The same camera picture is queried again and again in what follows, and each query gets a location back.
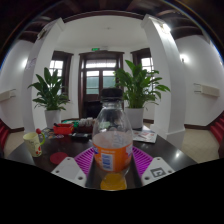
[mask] bottle cap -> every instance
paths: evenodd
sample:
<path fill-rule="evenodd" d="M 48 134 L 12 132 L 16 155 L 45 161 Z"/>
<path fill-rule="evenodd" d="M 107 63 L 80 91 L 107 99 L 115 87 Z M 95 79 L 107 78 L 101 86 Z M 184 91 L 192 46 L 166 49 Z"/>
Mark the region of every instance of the bottle cap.
<path fill-rule="evenodd" d="M 122 89 L 105 88 L 101 91 L 101 101 L 121 101 L 123 96 Z"/>

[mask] plant pot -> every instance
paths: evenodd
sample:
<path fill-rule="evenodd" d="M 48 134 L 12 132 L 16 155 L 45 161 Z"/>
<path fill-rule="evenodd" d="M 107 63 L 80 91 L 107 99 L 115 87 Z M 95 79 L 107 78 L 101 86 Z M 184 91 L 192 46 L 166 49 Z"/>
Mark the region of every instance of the plant pot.
<path fill-rule="evenodd" d="M 45 118 L 47 122 L 47 128 L 53 129 L 54 123 L 61 123 L 61 111 L 60 110 L 45 110 Z"/>
<path fill-rule="evenodd" d="M 144 108 L 124 108 L 132 129 L 142 128 Z"/>

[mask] red object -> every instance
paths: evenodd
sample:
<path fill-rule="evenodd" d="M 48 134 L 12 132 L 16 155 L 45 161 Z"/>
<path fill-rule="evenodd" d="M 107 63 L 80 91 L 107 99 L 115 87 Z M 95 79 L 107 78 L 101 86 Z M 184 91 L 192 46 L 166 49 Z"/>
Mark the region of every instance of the red object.
<path fill-rule="evenodd" d="M 59 164 L 66 157 L 68 157 L 68 155 L 66 153 L 64 153 L 64 152 L 56 152 L 56 153 L 54 153 L 54 154 L 51 155 L 50 161 L 52 163 L 54 163 L 54 164 Z"/>
<path fill-rule="evenodd" d="M 74 125 L 73 124 L 57 124 L 60 127 L 54 126 L 54 133 L 55 134 L 61 134 L 61 135 L 68 135 L 72 134 L 74 131 Z"/>
<path fill-rule="evenodd" d="M 41 130 L 39 128 L 36 129 L 37 134 L 41 134 Z"/>

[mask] column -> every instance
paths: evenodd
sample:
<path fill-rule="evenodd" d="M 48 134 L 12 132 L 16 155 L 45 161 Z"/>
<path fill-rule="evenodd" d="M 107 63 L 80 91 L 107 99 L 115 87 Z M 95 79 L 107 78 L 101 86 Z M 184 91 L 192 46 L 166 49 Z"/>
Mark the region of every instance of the column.
<path fill-rule="evenodd" d="M 34 87 L 27 87 L 38 81 L 36 74 L 44 78 L 44 67 L 49 68 L 50 61 L 57 43 L 58 37 L 65 29 L 61 18 L 47 24 L 44 29 L 46 33 L 41 39 L 37 39 L 29 54 L 28 62 L 23 75 L 22 86 L 22 113 L 25 133 L 35 132 L 36 128 L 46 127 L 46 120 L 43 107 L 35 107 L 32 99 L 37 98 L 37 90 Z"/>
<path fill-rule="evenodd" d="M 185 128 L 186 87 L 184 69 L 179 52 L 170 32 L 162 28 L 162 20 L 145 15 L 142 28 L 145 30 L 152 54 L 154 69 L 159 71 L 161 84 L 171 92 L 161 92 L 161 101 L 155 105 L 154 124 L 151 129 L 168 142 L 181 148 Z"/>

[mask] cup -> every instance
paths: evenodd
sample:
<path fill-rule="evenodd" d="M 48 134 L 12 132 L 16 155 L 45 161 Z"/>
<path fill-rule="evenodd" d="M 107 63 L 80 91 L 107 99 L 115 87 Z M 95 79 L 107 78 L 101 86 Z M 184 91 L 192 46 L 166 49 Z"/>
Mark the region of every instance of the cup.
<path fill-rule="evenodd" d="M 32 157 L 38 157 L 42 154 L 40 146 L 44 144 L 45 136 L 43 138 L 43 141 L 40 142 L 38 134 L 36 132 L 30 132 L 23 136 L 23 140 Z"/>

